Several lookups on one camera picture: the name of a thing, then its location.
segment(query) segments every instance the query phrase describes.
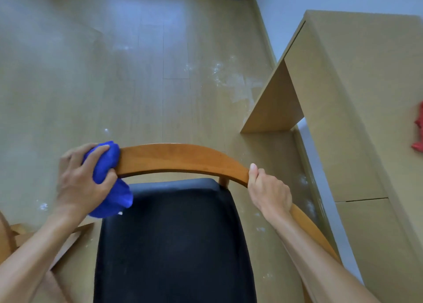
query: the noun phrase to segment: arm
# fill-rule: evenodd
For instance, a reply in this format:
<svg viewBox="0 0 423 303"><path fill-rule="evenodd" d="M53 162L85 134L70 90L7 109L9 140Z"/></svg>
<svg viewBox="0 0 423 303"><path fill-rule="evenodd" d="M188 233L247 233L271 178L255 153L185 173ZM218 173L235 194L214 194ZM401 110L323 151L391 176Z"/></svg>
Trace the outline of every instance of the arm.
<svg viewBox="0 0 423 303"><path fill-rule="evenodd" d="M254 205L277 231L315 303L379 302L293 220L287 185L251 164L248 191Z"/></svg>
<svg viewBox="0 0 423 303"><path fill-rule="evenodd" d="M56 207L41 229L0 265L0 303L26 303L32 299L68 236L114 185L114 170L102 184L92 179L98 159L109 146L97 148L81 165L85 153L95 146L86 144L61 157Z"/></svg>

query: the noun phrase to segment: white wall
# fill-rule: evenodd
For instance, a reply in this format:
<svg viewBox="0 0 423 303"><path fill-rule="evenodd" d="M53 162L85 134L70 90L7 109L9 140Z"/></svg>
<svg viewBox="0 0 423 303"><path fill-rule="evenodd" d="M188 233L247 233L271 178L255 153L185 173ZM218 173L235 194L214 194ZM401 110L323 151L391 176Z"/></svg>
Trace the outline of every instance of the white wall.
<svg viewBox="0 0 423 303"><path fill-rule="evenodd" d="M423 0L257 0L276 59L307 9L423 16Z"/></svg>

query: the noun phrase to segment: chair seat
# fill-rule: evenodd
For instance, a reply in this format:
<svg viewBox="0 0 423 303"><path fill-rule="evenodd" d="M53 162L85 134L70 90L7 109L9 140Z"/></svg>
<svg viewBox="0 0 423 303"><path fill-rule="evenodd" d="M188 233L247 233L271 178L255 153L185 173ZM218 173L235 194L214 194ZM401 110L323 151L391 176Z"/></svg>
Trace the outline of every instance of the chair seat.
<svg viewBox="0 0 423 303"><path fill-rule="evenodd" d="M94 302L256 302L228 190L209 178L130 188L132 207L103 219Z"/></svg>

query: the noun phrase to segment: red toy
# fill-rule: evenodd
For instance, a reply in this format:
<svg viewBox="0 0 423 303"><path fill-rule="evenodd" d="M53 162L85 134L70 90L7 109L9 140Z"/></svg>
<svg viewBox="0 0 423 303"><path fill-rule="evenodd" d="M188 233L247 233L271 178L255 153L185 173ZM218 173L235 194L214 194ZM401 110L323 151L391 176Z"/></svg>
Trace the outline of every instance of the red toy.
<svg viewBox="0 0 423 303"><path fill-rule="evenodd" d="M419 118L417 118L414 123L420 128L420 141L414 143L413 145L411 145L411 147L414 150L423 153L423 102L420 104Z"/></svg>

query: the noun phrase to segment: blue rag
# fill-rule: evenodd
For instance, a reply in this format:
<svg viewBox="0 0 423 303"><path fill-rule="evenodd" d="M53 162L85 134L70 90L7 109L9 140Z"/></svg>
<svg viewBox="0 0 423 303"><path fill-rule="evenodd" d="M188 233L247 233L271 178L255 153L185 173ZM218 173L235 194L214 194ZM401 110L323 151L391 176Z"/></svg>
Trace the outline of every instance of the blue rag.
<svg viewBox="0 0 423 303"><path fill-rule="evenodd" d="M102 145L109 145L110 148L100 157L94 168L93 181L97 184L103 183L109 169L118 165L119 155L121 153L119 145L115 144L113 140L99 144L98 146ZM94 147L85 154L83 162L85 162L88 155L90 155L97 147ZM109 194L106 196L106 199L89 215L96 218L105 218L107 216L116 215L125 208L129 208L132 205L133 199L134 196L130 191L128 184L121 178L118 178Z"/></svg>

